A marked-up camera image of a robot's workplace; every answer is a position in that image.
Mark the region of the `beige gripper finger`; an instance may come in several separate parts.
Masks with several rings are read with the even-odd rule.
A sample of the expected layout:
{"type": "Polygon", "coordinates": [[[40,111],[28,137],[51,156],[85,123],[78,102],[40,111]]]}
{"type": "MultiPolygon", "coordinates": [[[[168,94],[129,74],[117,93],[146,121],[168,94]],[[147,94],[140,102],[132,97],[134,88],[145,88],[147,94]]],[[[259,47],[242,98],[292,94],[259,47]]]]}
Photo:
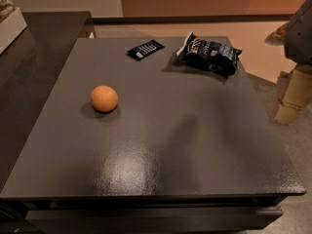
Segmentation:
{"type": "Polygon", "coordinates": [[[287,86],[279,100],[274,121],[292,124],[312,101],[312,65],[298,63],[287,78],[287,86]]]}

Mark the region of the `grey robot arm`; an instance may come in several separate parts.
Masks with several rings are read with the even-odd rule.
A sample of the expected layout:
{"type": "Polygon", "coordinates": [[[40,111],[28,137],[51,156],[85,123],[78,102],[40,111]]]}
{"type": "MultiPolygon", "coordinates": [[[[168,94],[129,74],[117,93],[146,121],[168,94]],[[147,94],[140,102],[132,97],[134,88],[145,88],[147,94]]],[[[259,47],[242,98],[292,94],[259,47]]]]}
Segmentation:
{"type": "Polygon", "coordinates": [[[312,0],[305,0],[271,37],[284,44],[286,58],[296,63],[274,115],[277,123],[290,125],[312,101],[312,0]]]}

